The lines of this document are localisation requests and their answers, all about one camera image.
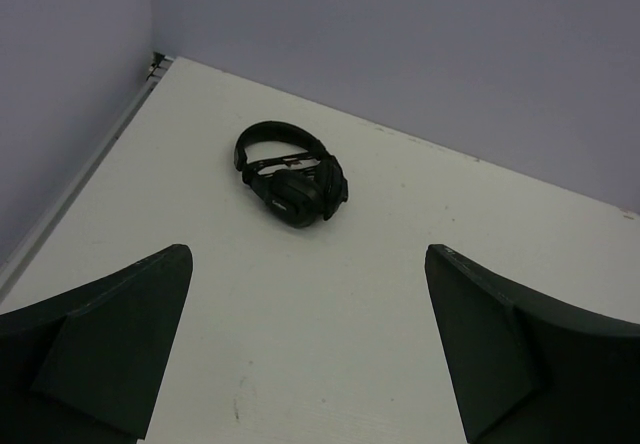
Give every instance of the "ear cup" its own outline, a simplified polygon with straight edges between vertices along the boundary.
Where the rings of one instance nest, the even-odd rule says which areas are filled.
[[[326,221],[342,203],[342,188],[343,185],[346,185],[342,169],[334,157],[325,159],[318,164],[315,181],[323,191],[325,199],[324,220]]]
[[[308,177],[288,169],[276,171],[269,179],[267,206],[294,227],[306,227],[324,211],[320,186]]]

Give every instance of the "gray wall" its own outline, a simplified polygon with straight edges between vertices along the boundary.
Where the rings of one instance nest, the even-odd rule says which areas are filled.
[[[0,0],[0,265],[144,82],[151,0]]]
[[[640,0],[153,0],[153,10],[160,51],[640,211]]]

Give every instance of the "black object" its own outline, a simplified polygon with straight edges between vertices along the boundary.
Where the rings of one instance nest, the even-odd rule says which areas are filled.
[[[565,304],[446,246],[426,273],[470,443],[640,440],[640,326]]]
[[[192,269],[174,245],[0,316],[0,443],[143,439]]]
[[[265,141],[293,144],[306,152],[247,163],[246,147]],[[268,167],[290,167],[311,159],[319,163],[300,171],[260,173]],[[264,121],[246,129],[236,142],[234,165],[242,172],[242,181],[276,216],[293,227],[309,226],[319,215],[329,220],[349,198],[348,183],[338,160],[314,136],[286,122]]]

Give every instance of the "black headphones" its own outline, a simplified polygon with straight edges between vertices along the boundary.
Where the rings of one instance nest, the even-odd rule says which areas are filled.
[[[301,147],[306,152],[247,163],[247,146],[265,141],[279,141]],[[260,174],[267,167],[291,167],[300,161],[317,160],[318,164],[293,171],[279,169]],[[262,199],[269,209],[293,227],[306,227],[318,216],[327,221],[349,198],[347,180],[338,160],[307,131],[280,121],[264,121],[246,129],[236,142],[234,165],[242,172],[242,182]]]

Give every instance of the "white table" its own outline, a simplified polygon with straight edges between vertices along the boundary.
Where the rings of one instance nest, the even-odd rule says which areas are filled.
[[[351,199],[331,221],[289,229],[241,183],[233,144],[265,119],[340,159]],[[0,311],[176,242],[195,268],[150,444],[465,442],[430,243],[640,322],[637,215],[183,59]]]

